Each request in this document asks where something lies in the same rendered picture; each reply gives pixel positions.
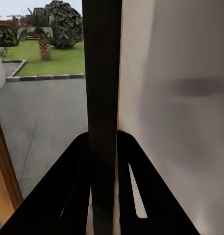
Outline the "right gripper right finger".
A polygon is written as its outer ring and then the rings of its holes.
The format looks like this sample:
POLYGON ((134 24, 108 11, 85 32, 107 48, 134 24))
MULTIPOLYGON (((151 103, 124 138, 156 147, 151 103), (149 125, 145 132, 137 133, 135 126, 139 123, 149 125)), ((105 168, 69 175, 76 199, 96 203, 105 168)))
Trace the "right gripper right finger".
POLYGON ((137 140, 117 131, 121 235, 200 235, 137 140), (148 218, 136 214, 131 165, 148 218))

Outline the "poster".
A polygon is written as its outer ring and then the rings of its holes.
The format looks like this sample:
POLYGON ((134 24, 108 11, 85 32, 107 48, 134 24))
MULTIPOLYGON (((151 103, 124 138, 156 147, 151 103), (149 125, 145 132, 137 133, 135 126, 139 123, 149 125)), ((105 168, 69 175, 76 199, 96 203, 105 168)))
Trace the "poster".
POLYGON ((82 0, 94 235, 113 234, 122 0, 82 0))

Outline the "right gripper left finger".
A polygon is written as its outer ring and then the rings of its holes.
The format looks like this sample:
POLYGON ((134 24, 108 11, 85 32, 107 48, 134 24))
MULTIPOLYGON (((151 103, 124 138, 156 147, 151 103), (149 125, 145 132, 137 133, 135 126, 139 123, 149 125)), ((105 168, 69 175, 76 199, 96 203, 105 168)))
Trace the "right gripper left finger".
POLYGON ((77 136, 0 235, 85 235, 91 188, 89 132, 77 136))

